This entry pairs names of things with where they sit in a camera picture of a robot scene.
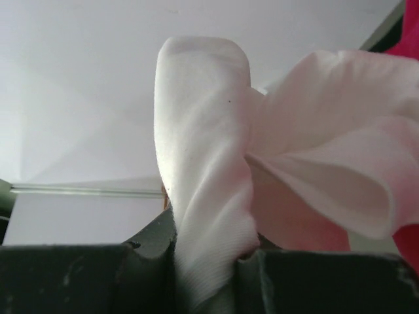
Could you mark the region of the white t-shirt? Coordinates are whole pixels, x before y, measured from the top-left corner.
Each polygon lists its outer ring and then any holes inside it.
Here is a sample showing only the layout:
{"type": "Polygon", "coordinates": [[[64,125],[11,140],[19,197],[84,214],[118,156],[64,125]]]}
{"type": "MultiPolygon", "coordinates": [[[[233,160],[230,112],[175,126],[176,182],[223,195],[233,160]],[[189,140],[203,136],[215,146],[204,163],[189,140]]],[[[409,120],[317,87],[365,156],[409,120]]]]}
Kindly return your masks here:
{"type": "Polygon", "coordinates": [[[348,232],[382,239],[418,223],[415,59],[313,52],[262,94],[234,42],[171,38],[154,104],[183,313],[234,311],[234,263],[259,236],[349,251],[348,232]]]}

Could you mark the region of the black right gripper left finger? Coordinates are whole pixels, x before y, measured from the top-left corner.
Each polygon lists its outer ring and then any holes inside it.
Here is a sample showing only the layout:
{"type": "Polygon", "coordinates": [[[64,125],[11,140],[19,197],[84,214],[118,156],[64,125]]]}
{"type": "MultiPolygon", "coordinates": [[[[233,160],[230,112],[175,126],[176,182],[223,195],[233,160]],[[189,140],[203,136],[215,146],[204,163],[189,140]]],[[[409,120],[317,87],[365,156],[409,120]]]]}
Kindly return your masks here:
{"type": "Polygon", "coordinates": [[[1,247],[2,313],[175,313],[170,210],[123,243],[1,247]]]}

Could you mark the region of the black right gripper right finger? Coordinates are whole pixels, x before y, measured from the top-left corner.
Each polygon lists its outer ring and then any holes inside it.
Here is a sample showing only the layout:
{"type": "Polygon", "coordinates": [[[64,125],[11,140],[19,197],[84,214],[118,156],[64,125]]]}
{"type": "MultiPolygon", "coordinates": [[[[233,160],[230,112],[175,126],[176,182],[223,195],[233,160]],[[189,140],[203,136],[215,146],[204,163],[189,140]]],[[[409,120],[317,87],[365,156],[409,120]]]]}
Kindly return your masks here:
{"type": "Polygon", "coordinates": [[[225,313],[418,312],[418,276],[397,255],[289,251],[259,239],[235,263],[225,313]]]}

